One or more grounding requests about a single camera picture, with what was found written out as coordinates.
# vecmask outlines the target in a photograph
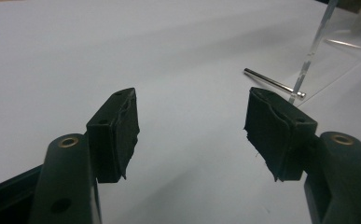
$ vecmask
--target steel pin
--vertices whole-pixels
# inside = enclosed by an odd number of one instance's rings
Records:
[[[284,85],[284,84],[282,84],[280,82],[277,82],[277,81],[275,81],[273,79],[270,79],[268,77],[264,77],[261,74],[255,72],[253,70],[245,68],[243,72],[244,72],[245,75],[247,75],[249,77],[257,77],[257,78],[259,78],[259,79],[261,79],[263,81],[266,81],[268,84],[271,84],[272,86],[275,86],[275,87],[279,88],[282,91],[286,91],[287,93],[290,93],[290,94],[293,93],[293,89],[289,88],[288,86],[286,86],[286,85]],[[305,98],[305,96],[306,96],[305,92],[302,92],[302,91],[297,92],[297,98],[298,99],[303,100]]]
[[[346,43],[346,42],[342,42],[342,41],[339,41],[339,40],[326,39],[326,41],[330,42],[330,43],[335,43],[335,44],[340,44],[340,45],[344,45],[344,46],[347,46],[347,47],[355,48],[355,49],[361,49],[361,46]]]

